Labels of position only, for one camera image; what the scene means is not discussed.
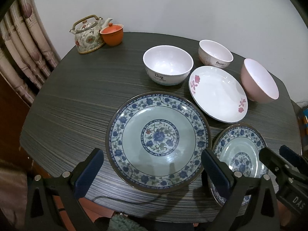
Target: small blue floral plate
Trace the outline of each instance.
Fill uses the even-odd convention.
[[[212,150],[232,171],[240,171],[247,177],[260,178],[269,171],[259,160],[259,151],[264,147],[266,143],[255,128],[246,124],[234,124],[217,137]],[[210,179],[208,184],[215,200],[223,206],[226,199],[219,195]],[[250,196],[245,196],[242,206],[249,200]]]
[[[165,92],[142,94],[124,103],[106,134],[115,172],[131,186],[151,193],[173,191],[197,178],[206,147],[211,147],[211,137],[201,111]]]

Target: wood grain tabletop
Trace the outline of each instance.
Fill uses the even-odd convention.
[[[74,47],[37,95],[24,123],[20,143],[55,177],[63,171],[72,171],[94,148],[102,149],[105,161],[86,197],[104,207],[158,221],[212,221],[220,208],[208,188],[202,187],[201,176],[170,193],[146,193],[126,184],[107,159],[107,126],[117,109],[130,98],[150,91],[169,91],[193,102],[188,88],[189,76],[183,83],[171,87],[156,84],[148,77],[142,56],[157,45],[186,50],[194,60],[192,70],[202,66],[198,41],[170,35],[124,33],[119,46],[104,46],[85,55],[78,54]],[[238,81],[243,61],[243,57],[234,54],[233,62],[225,69]],[[247,115],[241,122],[256,128],[276,153],[284,144],[301,154],[299,129],[289,94],[283,82],[273,77],[279,89],[278,100],[268,104],[249,100]],[[213,143],[230,124],[205,117]],[[270,176],[277,191],[275,177],[272,173]]]

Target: screw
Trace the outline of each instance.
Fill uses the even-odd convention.
[[[240,171],[235,171],[234,176],[237,177],[237,178],[240,178],[240,177],[242,177],[242,173]]]
[[[40,175],[36,175],[36,176],[34,177],[34,180],[39,181],[41,178],[42,178],[42,177],[41,177]]]
[[[265,179],[265,180],[269,180],[270,179],[270,176],[269,175],[263,175],[263,178]]]
[[[70,172],[69,171],[65,171],[65,172],[62,173],[62,176],[64,178],[69,177],[70,176]]]

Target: white wall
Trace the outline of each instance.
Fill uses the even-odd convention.
[[[74,46],[73,23],[96,14],[124,31],[211,39],[253,58],[286,85],[291,99],[307,101],[308,30],[289,0],[34,0],[63,58]]]

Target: floral teapot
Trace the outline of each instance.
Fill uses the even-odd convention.
[[[90,18],[95,18],[96,21],[88,22]],[[108,18],[104,21],[101,17],[91,15],[74,23],[70,32],[75,35],[75,44],[80,54],[90,53],[104,45],[100,30],[107,27],[111,20],[112,18]],[[81,22],[83,25],[75,30],[77,24]]]

